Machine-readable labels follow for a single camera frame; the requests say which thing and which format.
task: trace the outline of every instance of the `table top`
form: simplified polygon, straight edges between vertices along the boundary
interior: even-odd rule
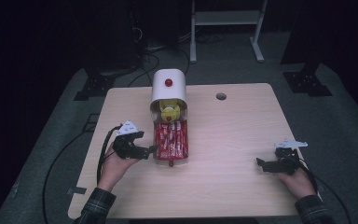
[[[106,134],[130,119],[135,144],[153,144],[150,87],[110,90],[103,104],[68,216],[80,216],[96,187]],[[224,93],[226,100],[218,100]],[[152,155],[133,165],[114,187],[111,218],[265,217],[296,215],[295,197],[255,158],[276,161],[274,143],[294,139],[269,84],[187,86],[188,163],[158,165]]]

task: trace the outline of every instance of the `human hand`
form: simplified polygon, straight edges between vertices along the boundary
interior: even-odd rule
[[[280,178],[298,200],[309,195],[316,195],[308,175],[302,169],[297,169],[292,175],[286,173],[274,175]]]
[[[127,170],[138,161],[137,159],[121,159],[113,150],[112,143],[105,153],[101,179],[97,188],[112,191]]]

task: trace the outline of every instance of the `red button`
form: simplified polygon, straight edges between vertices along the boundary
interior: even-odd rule
[[[172,86],[172,79],[170,79],[170,78],[165,79],[165,85],[166,85],[167,87]]]

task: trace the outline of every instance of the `yellow object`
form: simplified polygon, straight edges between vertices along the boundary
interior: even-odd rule
[[[159,101],[161,118],[165,121],[174,121],[180,118],[180,107],[177,99],[164,99]]]

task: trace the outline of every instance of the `white metal frame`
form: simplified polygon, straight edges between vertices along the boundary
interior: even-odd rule
[[[190,42],[190,61],[197,61],[196,52],[196,26],[197,25],[238,25],[251,24],[256,25],[255,34],[250,37],[255,57],[259,63],[264,62],[264,57],[258,47],[258,37],[260,35],[261,25],[266,13],[267,1],[263,1],[260,10],[245,11],[196,11],[195,0],[192,2],[191,13],[191,42]]]

